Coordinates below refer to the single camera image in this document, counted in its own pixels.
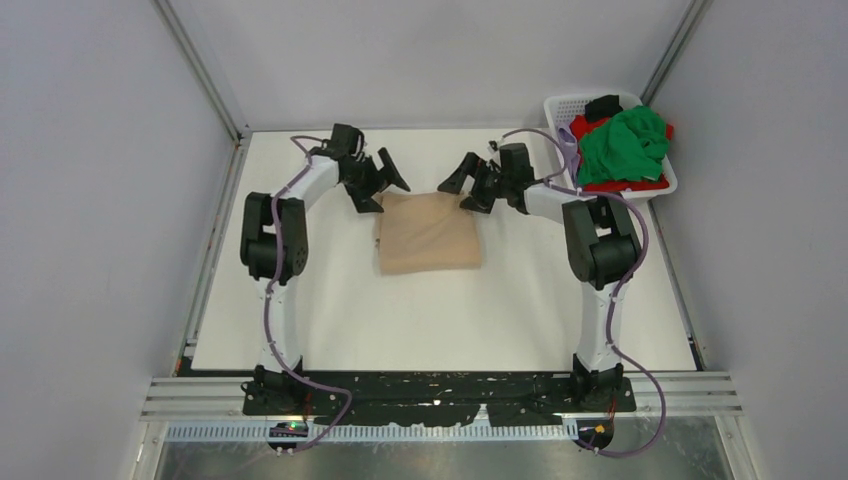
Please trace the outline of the beige t shirt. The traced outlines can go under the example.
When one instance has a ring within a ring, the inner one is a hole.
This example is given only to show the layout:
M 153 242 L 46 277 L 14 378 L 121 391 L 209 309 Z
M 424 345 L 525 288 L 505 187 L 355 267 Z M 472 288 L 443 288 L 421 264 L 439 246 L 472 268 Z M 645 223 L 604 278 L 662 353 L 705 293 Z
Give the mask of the beige t shirt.
M 473 213 L 442 192 L 379 196 L 374 237 L 384 275 L 479 269 L 483 251 Z

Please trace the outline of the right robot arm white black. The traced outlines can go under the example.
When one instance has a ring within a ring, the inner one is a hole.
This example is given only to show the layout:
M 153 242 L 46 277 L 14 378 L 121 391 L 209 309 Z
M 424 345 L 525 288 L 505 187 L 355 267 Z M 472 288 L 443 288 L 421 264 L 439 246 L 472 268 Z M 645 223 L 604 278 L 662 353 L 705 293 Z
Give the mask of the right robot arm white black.
M 488 214 L 503 199 L 518 212 L 560 224 L 569 267 L 582 287 L 582 321 L 572 357 L 569 393 L 584 410 L 596 410 L 624 382 L 617 345 L 628 283 L 644 260 L 643 218 L 615 194 L 588 196 L 536 177 L 523 143 L 495 146 L 496 158 L 469 152 L 437 187 L 462 196 L 464 210 Z

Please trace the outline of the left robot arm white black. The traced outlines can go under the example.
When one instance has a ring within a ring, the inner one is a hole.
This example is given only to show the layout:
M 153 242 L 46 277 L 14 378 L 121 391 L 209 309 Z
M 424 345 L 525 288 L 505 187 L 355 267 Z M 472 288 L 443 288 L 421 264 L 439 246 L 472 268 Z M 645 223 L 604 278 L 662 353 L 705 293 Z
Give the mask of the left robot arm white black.
M 262 300 L 263 346 L 255 381 L 280 412 L 298 412 L 306 387 L 351 397 L 342 387 L 318 383 L 300 372 L 303 353 L 296 328 L 296 288 L 309 259 L 307 214 L 326 193 L 342 186 L 359 214 L 382 212 L 377 194 L 391 186 L 410 189 L 384 148 L 371 155 L 362 130 L 333 125 L 327 138 L 302 148 L 303 164 L 273 194 L 250 193 L 244 202 L 239 258 Z

